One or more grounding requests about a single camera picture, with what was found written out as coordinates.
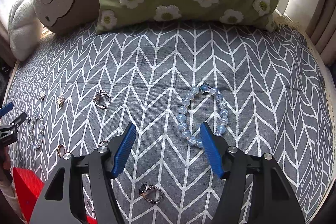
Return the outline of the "silver flower brooch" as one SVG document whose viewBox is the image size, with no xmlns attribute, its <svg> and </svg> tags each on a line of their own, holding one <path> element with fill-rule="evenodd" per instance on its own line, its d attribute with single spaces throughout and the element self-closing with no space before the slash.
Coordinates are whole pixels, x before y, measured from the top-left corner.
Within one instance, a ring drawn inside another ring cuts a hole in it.
<svg viewBox="0 0 336 224">
<path fill-rule="evenodd" d="M 63 95 L 60 95 L 56 98 L 56 104 L 57 104 L 58 109 L 61 109 L 63 107 L 65 100 L 66 99 Z"/>
</svg>

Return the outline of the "red plastic tray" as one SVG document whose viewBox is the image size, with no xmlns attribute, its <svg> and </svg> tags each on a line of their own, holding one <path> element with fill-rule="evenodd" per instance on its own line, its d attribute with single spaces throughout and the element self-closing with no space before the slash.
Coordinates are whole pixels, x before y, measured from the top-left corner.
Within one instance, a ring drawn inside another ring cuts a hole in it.
<svg viewBox="0 0 336 224">
<path fill-rule="evenodd" d="M 45 184 L 33 171 L 28 169 L 13 167 L 12 176 L 19 206 L 26 221 L 29 222 Z"/>
</svg>

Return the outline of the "small silver stud earring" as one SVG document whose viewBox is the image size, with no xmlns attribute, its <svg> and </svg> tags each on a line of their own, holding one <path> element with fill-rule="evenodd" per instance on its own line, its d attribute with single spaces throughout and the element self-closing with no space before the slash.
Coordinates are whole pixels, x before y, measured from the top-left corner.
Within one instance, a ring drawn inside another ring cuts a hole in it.
<svg viewBox="0 0 336 224">
<path fill-rule="evenodd" d="M 45 96 L 46 96 L 45 92 L 40 92 L 39 93 L 39 100 L 44 100 Z"/>
</svg>

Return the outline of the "white pumpkin cushion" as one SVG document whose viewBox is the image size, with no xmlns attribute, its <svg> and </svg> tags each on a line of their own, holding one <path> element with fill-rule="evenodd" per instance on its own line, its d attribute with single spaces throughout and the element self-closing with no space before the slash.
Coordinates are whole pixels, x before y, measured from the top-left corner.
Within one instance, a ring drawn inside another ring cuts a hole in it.
<svg viewBox="0 0 336 224">
<path fill-rule="evenodd" d="M 17 0 L 13 4 L 7 27 L 14 57 L 25 61 L 39 45 L 43 30 L 35 13 L 33 0 Z"/>
</svg>

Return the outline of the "grey chevron bed cover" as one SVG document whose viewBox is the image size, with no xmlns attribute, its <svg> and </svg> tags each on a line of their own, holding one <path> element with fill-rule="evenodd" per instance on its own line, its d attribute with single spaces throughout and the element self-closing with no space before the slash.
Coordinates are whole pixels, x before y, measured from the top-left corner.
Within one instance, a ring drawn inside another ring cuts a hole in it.
<svg viewBox="0 0 336 224">
<path fill-rule="evenodd" d="M 193 22 L 139 24 L 97 34 L 94 23 L 49 35 L 14 73 L 6 95 L 14 109 L 45 122 L 33 149 L 23 124 L 11 145 L 14 166 L 49 178 L 64 145 L 92 152 L 128 123 L 137 137 L 112 186 L 126 223 L 210 223 L 224 182 L 205 153 L 178 130 L 179 108 L 193 87 L 217 88 L 228 111 L 224 138 L 245 153 L 269 152 L 311 220 L 334 177 L 335 88 L 313 44 L 282 26 L 255 28 Z M 45 92 L 44 100 L 39 93 Z M 65 97 L 61 109 L 56 98 Z M 163 191 L 156 205 L 142 184 Z"/>
</svg>

